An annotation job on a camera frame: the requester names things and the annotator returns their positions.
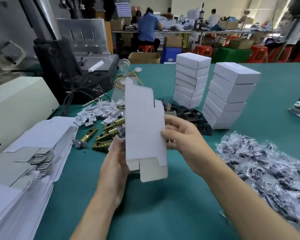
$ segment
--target black hair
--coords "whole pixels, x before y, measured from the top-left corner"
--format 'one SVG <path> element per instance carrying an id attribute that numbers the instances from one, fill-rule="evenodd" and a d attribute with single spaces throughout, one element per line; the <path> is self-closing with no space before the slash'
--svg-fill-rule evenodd
<path id="1" fill-rule="evenodd" d="M 153 14 L 153 10 L 150 7 L 147 8 L 147 10 L 146 10 L 146 12 L 145 12 L 144 15 L 147 15 L 148 12 L 150 12 L 151 14 Z"/>

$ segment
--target clear plastic bag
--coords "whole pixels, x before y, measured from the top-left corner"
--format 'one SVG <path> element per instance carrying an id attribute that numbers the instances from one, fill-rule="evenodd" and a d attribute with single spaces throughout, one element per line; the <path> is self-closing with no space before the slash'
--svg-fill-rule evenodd
<path id="1" fill-rule="evenodd" d="M 300 161 L 236 132 L 225 135 L 216 153 L 277 213 L 300 232 Z"/>

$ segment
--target blue crate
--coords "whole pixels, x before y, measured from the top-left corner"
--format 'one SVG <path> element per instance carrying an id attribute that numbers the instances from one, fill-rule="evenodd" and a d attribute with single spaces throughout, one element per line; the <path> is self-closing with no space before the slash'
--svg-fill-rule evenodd
<path id="1" fill-rule="evenodd" d="M 162 57 L 160 63 L 176 62 L 177 54 L 181 53 L 181 48 L 170 48 L 163 46 Z"/>

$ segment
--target green crate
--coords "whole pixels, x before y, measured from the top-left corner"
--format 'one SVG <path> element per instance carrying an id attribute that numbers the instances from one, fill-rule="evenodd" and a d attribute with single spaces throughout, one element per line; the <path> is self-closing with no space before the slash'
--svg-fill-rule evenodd
<path id="1" fill-rule="evenodd" d="M 212 57 L 212 63 L 217 62 L 236 62 L 245 63 L 252 54 L 250 49 L 233 49 L 220 47 L 217 53 Z"/>

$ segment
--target light bulb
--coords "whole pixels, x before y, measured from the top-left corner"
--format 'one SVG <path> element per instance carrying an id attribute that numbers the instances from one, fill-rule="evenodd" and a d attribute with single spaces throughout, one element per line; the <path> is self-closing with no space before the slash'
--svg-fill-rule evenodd
<path id="1" fill-rule="evenodd" d="M 118 67 L 122 71 L 123 77 L 126 78 L 129 76 L 130 71 L 130 61 L 127 59 L 122 59 L 119 61 Z"/>

